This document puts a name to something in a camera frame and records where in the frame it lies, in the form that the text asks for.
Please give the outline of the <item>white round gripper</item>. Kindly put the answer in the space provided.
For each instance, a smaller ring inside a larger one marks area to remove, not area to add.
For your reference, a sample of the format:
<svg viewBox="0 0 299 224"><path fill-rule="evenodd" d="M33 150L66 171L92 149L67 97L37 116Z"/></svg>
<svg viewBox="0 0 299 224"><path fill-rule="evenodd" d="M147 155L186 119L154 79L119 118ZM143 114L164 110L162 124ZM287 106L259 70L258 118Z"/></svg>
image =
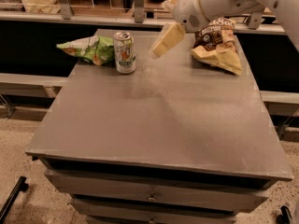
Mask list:
<svg viewBox="0 0 299 224"><path fill-rule="evenodd" d="M209 20L205 17L199 0L165 0L162 2L162 7L172 13L177 22L166 24L159 33L150 49L153 59L164 56L181 42L184 39L185 30L195 33L209 25Z"/></svg>

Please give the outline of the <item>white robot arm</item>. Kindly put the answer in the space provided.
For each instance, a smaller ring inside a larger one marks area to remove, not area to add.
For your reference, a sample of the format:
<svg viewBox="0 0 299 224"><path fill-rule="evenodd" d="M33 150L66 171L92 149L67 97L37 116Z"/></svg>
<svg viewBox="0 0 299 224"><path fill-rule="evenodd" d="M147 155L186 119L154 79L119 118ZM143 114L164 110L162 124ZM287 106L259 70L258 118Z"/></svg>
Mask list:
<svg viewBox="0 0 299 224"><path fill-rule="evenodd" d="M267 7L299 50L299 0L165 0L162 6L192 33L219 17L237 16Z"/></svg>

